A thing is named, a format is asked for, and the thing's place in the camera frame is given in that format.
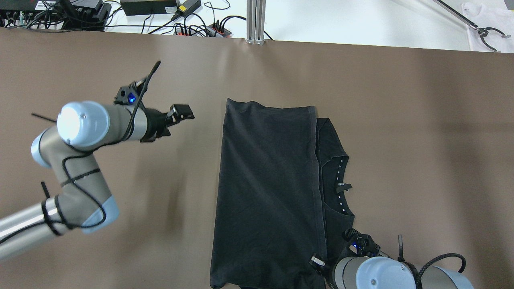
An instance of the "black garment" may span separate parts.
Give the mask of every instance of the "black garment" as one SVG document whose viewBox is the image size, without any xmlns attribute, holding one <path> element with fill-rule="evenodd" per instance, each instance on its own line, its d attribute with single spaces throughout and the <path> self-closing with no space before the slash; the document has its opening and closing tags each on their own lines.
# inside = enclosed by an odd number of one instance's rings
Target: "black garment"
<svg viewBox="0 0 514 289">
<path fill-rule="evenodd" d="M 354 218 L 335 194 L 348 156 L 332 124 L 313 106 L 229 99 L 223 128 L 211 287 L 325 288 L 308 262 L 337 258 Z"/>
</svg>

